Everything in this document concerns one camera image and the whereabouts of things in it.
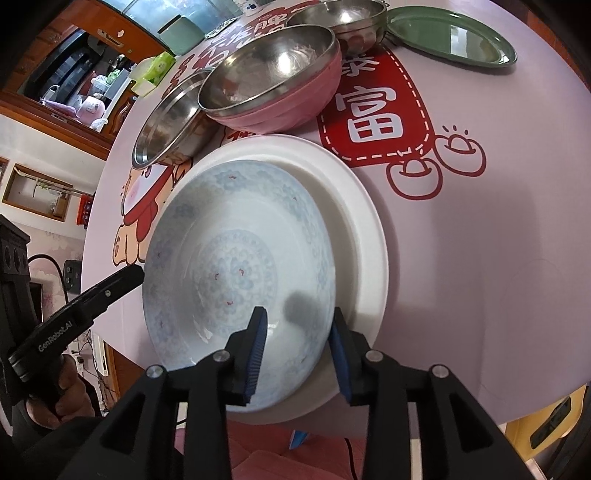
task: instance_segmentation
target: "porcelain bowl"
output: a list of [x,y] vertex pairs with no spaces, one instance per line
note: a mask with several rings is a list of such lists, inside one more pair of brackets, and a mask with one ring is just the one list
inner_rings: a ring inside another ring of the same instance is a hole
[[162,364],[178,369],[225,346],[252,309],[268,313],[258,411],[294,392],[326,344],[335,262],[318,207],[290,174],[237,160],[181,186],[161,214],[145,262],[146,326]]

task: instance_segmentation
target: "red label graphic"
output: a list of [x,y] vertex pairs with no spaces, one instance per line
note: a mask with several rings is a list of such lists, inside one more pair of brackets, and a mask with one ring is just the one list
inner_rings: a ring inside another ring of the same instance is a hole
[[381,46],[343,62],[339,89],[317,120],[324,147],[351,167],[420,158],[435,140],[413,81]]
[[[214,37],[210,44],[197,56],[197,61],[192,65],[192,70],[213,67],[225,59],[228,55],[234,53],[240,47],[246,45],[252,40],[283,28],[287,17],[292,13],[319,3],[319,0],[309,0],[292,7],[279,7],[270,12],[261,15],[252,20],[249,24],[239,27],[238,23],[228,26],[217,37]],[[181,81],[181,77],[194,55],[189,56],[178,67],[177,73],[172,77],[170,85],[163,93],[162,98],[167,96]]]

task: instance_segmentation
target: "shelf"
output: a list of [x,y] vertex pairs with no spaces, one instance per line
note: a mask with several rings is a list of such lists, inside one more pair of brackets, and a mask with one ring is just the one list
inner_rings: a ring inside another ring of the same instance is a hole
[[64,222],[71,195],[59,190],[72,187],[69,183],[16,164],[12,169],[2,202]]

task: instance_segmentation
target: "table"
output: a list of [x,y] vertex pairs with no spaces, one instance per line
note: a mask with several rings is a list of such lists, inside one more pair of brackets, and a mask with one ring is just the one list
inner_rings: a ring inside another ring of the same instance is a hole
[[[281,28],[308,3],[277,0],[256,18],[242,17],[180,58],[136,102],[96,193],[83,288],[145,258],[157,210],[190,168],[130,170],[139,129],[167,89],[193,67]],[[591,377],[591,95],[541,38],[488,0],[416,3],[486,23],[515,47],[517,65],[483,73],[379,47],[346,62],[340,96],[293,133],[354,168],[381,217],[391,287],[375,347],[412,367],[448,365],[504,423]],[[378,97],[361,101],[366,89]],[[378,129],[378,121],[390,129]],[[244,135],[224,131],[203,154]],[[158,361],[139,289],[98,318],[94,331],[143,367]],[[360,436],[365,414],[335,397],[290,426]]]

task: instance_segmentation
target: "hand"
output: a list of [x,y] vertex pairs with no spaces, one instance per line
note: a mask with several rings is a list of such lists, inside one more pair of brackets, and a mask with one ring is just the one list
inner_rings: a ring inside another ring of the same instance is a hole
[[58,384],[64,394],[56,404],[56,417],[46,405],[37,398],[27,400],[27,413],[37,425],[54,430],[75,417],[94,417],[95,411],[86,393],[86,386],[78,376],[76,361],[64,355]]

